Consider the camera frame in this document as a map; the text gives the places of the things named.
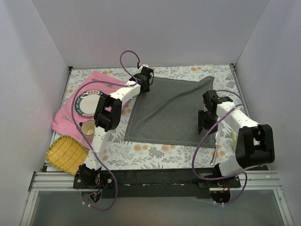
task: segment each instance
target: yellow cup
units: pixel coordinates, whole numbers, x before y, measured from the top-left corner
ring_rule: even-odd
[[[94,120],[88,120],[84,123],[80,122],[79,126],[81,127],[81,131],[83,132],[85,137],[91,143],[92,140],[93,140],[94,131],[95,131],[95,121]]]

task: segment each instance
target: pink towel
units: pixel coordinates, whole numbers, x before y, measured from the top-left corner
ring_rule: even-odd
[[[97,71],[92,72],[92,74],[84,81],[83,84],[86,84],[90,81],[92,81],[92,79],[97,79],[97,80],[101,80],[101,81],[109,81],[109,82],[114,82],[116,84],[120,84],[120,85],[124,85],[126,82],[124,81],[120,81],[114,78],[111,78],[110,76],[101,74]],[[91,90],[91,89],[96,89],[96,90],[100,90],[105,94],[110,94],[115,92],[116,90],[120,89],[120,86],[115,86],[112,85],[111,87],[106,86],[104,83],[92,83],[90,85],[87,85],[86,87],[84,87],[78,94],[81,95],[83,92]],[[66,120],[63,118],[63,116],[67,117],[68,119],[70,119],[72,121],[72,117],[71,117],[71,104],[72,104],[72,100],[74,99],[74,95],[75,92],[78,90],[79,88],[77,88],[74,93],[71,95],[71,97],[66,101],[66,103],[62,106],[62,108],[56,113],[55,115],[55,119],[52,122],[52,129],[61,134],[61,135],[69,135],[73,138],[75,138],[76,140],[78,140],[83,146],[85,147],[89,147],[87,142],[84,140],[84,138],[82,137],[82,135],[79,133],[79,131],[76,129],[74,123]],[[93,117],[84,117],[79,115],[75,109],[73,109],[74,112],[74,118],[76,120],[76,123],[79,124],[80,122],[84,123],[88,120],[94,120]]]

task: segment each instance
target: round plate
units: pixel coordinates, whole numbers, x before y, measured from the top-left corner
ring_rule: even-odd
[[[74,104],[76,112],[85,117],[94,116],[100,95],[101,91],[96,89],[88,90],[79,95]]]

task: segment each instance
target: gray cloth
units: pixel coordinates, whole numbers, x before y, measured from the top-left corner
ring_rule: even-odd
[[[204,109],[202,95],[213,89],[213,80],[154,78],[150,92],[136,99],[124,140],[198,146],[206,133],[198,134],[198,111]],[[215,135],[208,136],[202,147],[215,147]]]

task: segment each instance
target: table surface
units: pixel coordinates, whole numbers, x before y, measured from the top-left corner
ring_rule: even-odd
[[[128,68],[128,70],[131,73],[137,72],[136,68]],[[122,68],[72,70],[64,103],[93,71],[99,71],[122,81],[129,79],[129,75]],[[235,78],[228,65],[155,67],[155,76],[187,81],[199,81],[206,76],[213,76],[215,90],[226,89],[238,93]],[[233,99],[234,103],[240,103],[240,100],[233,94],[221,92],[220,95],[229,96]],[[120,124],[113,131],[104,152],[100,155],[103,163],[111,170],[191,168],[191,160],[196,149],[195,147],[136,143],[123,140],[134,103],[135,98],[122,111]],[[234,155],[233,141],[230,138],[231,127],[222,122],[219,124],[219,128],[222,129],[222,132],[216,163],[225,161]],[[60,135],[55,133],[54,140],[59,137]],[[200,148],[196,158],[196,167],[211,167],[209,163],[213,152],[213,148]],[[58,169],[48,166],[47,171],[58,171]]]

